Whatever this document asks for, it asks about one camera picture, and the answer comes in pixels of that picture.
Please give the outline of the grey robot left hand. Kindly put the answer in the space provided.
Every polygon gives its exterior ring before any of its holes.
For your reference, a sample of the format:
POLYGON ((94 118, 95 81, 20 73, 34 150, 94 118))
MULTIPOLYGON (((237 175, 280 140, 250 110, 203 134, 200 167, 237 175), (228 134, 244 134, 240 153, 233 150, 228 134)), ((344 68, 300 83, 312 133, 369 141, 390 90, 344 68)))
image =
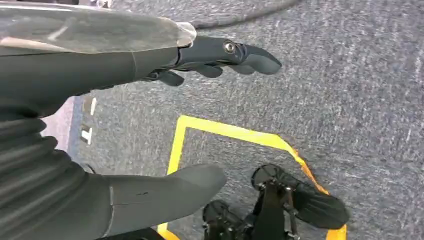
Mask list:
POLYGON ((3 240, 96 240, 189 215, 225 185, 224 171, 196 164, 163 177, 85 171, 53 136, 43 118, 65 101, 135 81, 179 86, 177 71, 216 78, 272 75, 281 62, 266 50, 219 37, 191 46, 84 54, 0 49, 0 237, 3 240))

